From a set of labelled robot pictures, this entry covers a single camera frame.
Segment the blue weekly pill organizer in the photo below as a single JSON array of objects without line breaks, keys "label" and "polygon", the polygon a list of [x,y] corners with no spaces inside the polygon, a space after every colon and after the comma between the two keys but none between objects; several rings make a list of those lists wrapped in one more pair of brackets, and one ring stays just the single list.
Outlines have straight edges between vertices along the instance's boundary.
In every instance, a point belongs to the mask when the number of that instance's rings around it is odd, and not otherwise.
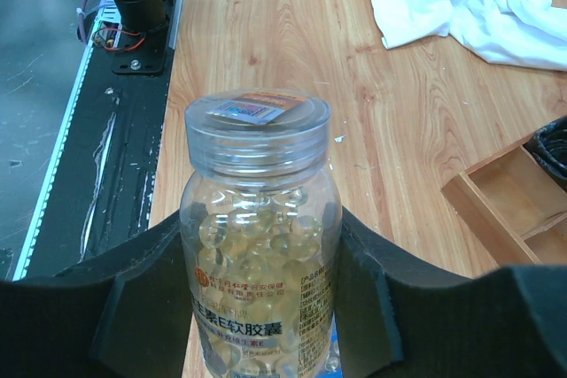
[{"label": "blue weekly pill organizer", "polygon": [[341,361],[338,348],[338,336],[336,329],[333,329],[330,340],[329,353],[322,370],[322,377],[342,377]]}]

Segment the clear jar of pills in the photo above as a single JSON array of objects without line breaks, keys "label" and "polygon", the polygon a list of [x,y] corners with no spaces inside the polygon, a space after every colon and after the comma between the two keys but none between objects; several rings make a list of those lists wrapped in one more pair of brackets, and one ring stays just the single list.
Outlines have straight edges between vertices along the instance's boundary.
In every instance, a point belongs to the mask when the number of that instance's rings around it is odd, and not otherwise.
[{"label": "clear jar of pills", "polygon": [[242,181],[192,166],[179,218],[204,361],[215,377],[314,377],[327,358],[342,219],[325,163]]}]

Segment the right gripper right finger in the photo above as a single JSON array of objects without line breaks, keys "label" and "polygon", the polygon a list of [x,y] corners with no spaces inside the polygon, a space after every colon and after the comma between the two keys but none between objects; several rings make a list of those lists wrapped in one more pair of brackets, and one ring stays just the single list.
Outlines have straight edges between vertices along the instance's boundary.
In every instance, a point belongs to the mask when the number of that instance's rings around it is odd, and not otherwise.
[{"label": "right gripper right finger", "polygon": [[566,269],[504,266],[470,279],[344,212],[335,298],[346,377],[563,377]]}]

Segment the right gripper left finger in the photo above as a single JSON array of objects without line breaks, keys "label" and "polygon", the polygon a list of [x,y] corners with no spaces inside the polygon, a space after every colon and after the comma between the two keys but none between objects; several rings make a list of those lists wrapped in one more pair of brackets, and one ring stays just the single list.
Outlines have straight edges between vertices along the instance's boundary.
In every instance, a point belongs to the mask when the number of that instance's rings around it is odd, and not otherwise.
[{"label": "right gripper left finger", "polygon": [[192,316],[178,213],[52,277],[1,284],[3,377],[179,377]]}]

